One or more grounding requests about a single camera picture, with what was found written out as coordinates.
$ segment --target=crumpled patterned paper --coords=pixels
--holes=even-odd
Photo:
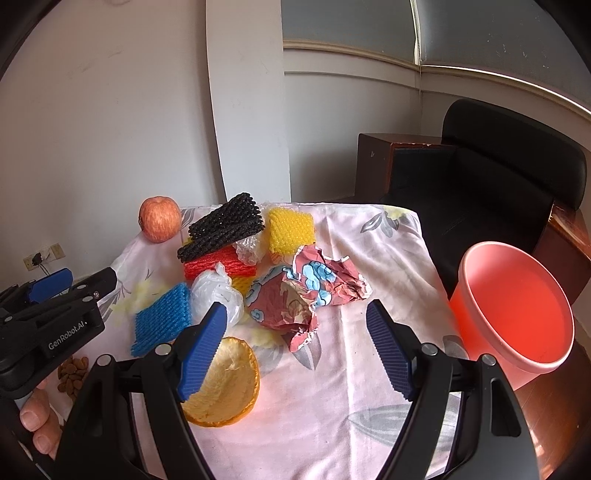
[[[253,319],[279,331],[295,352],[312,340],[318,307],[367,299],[371,293],[349,257],[333,260],[315,245],[305,245],[291,266],[278,265],[256,279],[245,303]]]

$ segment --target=human hand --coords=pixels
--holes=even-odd
[[[33,444],[41,453],[56,459],[60,443],[61,428],[56,412],[49,406],[49,397],[44,390],[47,379],[43,380],[21,409],[21,423],[33,434]]]

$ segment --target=black foam net sleeve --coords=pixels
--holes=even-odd
[[[248,193],[240,193],[221,207],[200,218],[189,227],[193,240],[207,235],[217,228],[237,225],[254,217],[260,217],[261,211]]]
[[[241,193],[189,227],[191,243],[178,249],[183,263],[262,231],[261,211],[248,193]]]

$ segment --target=clear plastic wrap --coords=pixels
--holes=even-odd
[[[220,262],[216,264],[215,271],[206,270],[193,282],[190,303],[194,325],[201,323],[214,301],[226,307],[228,326],[238,323],[244,313],[244,299],[238,290],[232,288],[232,279]]]
[[[269,203],[259,205],[263,223],[267,223],[268,211],[272,208]],[[257,233],[256,235],[247,236],[246,238],[234,242],[234,248],[238,259],[245,265],[256,265],[269,250],[268,237],[265,231]]]

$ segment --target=wall outlet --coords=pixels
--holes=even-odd
[[[53,262],[54,260],[58,260],[60,258],[64,258],[66,256],[60,244],[53,244],[50,247],[41,248],[38,252],[35,252],[29,255],[28,257],[22,259],[28,271],[32,271],[36,268],[39,268],[39,265],[33,265],[33,257],[37,255],[37,253],[41,254],[41,258],[43,259],[41,263],[43,265],[46,265],[49,262]]]

